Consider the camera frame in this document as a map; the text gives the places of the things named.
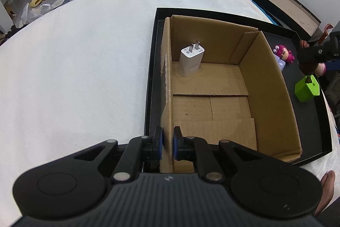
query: white bed sheet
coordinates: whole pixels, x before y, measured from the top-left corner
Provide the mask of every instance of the white bed sheet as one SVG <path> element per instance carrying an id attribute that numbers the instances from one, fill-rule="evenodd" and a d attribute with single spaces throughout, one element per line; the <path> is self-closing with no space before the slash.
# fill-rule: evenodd
<path id="1" fill-rule="evenodd" d="M 107 139 L 143 135 L 157 7 L 270 22 L 249 0 L 74 0 L 0 47 L 0 226 L 20 216 L 24 171 Z"/>

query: metal screw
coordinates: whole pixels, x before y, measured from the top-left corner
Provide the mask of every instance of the metal screw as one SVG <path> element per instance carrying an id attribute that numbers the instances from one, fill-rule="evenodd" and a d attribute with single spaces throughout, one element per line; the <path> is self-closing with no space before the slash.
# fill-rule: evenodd
<path id="1" fill-rule="evenodd" d="M 128 179 L 130 179 L 130 174 L 127 172 L 117 172 L 113 175 L 113 179 L 117 180 L 117 181 L 126 181 Z"/>
<path id="2" fill-rule="evenodd" d="M 219 172 L 209 172 L 206 175 L 207 179 L 209 179 L 210 181 L 219 181 L 223 178 L 223 175 L 220 174 Z"/>

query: ribbed black surface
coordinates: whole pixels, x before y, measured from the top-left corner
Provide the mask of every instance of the ribbed black surface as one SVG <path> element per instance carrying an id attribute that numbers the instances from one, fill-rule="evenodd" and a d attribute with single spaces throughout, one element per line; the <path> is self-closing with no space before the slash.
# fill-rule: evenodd
<path id="1" fill-rule="evenodd" d="M 197 174 L 140 174 L 116 185 L 88 213 L 64 221 L 23 217 L 15 227 L 181 227 L 181 226 L 322 226 L 312 216 L 289 221 L 260 218 L 236 205 L 221 185 L 203 182 Z"/>

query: metal prong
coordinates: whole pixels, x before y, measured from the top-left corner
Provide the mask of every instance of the metal prong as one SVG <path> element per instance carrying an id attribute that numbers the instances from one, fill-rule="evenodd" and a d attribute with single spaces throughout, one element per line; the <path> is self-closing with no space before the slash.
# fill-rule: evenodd
<path id="1" fill-rule="evenodd" d="M 195 43 L 195 49 L 198 50 L 200 48 L 200 42 L 199 41 L 196 41 Z"/>

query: cardboard box wall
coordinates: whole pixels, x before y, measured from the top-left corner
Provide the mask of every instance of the cardboard box wall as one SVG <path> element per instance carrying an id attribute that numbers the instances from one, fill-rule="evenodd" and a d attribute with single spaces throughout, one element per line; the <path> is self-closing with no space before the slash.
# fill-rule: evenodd
<path id="1" fill-rule="evenodd" d="M 200 41 L 197 73 L 177 72 L 180 51 Z M 187 16 L 166 18 L 161 43 L 162 172 L 186 171 L 173 160 L 173 128 L 210 144 L 229 139 L 282 161 L 302 153 L 283 76 L 256 28 Z"/>

